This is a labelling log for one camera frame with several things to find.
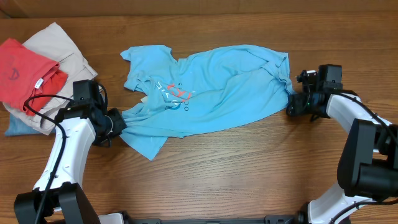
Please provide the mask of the light blue printed t-shirt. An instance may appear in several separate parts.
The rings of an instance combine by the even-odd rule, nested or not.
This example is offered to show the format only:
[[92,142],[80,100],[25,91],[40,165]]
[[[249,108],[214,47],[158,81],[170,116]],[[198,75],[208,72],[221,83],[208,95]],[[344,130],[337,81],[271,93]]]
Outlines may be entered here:
[[144,94],[123,112],[121,139],[153,159],[170,137],[184,138],[264,119],[293,93],[286,53],[233,45],[175,59],[164,45],[131,47],[128,90]]

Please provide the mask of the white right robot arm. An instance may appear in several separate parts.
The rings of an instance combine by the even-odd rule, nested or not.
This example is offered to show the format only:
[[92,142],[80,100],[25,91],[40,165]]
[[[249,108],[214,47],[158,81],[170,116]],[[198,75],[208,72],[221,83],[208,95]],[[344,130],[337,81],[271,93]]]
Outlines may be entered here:
[[397,203],[397,125],[373,113],[351,90],[297,93],[288,101],[287,115],[333,118],[348,133],[337,182],[304,204],[292,223],[349,223],[364,206]]

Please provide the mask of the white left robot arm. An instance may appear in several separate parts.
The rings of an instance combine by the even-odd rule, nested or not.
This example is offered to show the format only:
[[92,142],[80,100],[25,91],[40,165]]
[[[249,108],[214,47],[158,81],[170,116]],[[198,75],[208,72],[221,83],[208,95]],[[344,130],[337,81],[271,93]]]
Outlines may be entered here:
[[61,223],[127,223],[121,212],[98,215],[81,186],[90,147],[110,142],[126,128],[119,110],[74,105],[61,109],[55,120],[55,142],[43,174],[31,192],[15,199],[17,221],[46,223],[61,211]]

